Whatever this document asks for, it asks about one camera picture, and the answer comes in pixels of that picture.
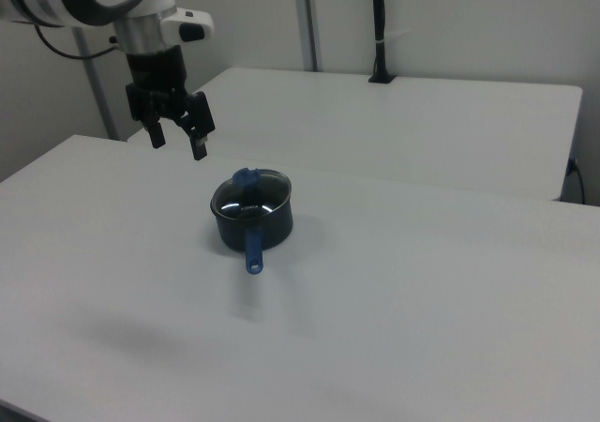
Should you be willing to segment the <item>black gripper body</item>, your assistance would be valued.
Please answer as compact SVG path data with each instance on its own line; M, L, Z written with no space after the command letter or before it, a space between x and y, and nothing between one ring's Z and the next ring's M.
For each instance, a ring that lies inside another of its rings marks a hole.
M188 118L187 71L180 46L150 54L126 55L132 83L126 86L131 116L149 114L177 120Z

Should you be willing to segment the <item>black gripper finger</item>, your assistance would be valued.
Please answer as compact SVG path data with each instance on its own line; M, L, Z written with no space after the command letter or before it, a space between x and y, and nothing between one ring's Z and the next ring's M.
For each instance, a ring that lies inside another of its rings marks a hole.
M185 111L179 127L187 134L195 160L207 156L208 135L215 130L214 119L204 92L188 95L184 99Z
M165 144L165 137L159 123L160 115L154 95L135 83L126 86L127 102L131 118L140 122L150 137L155 149Z

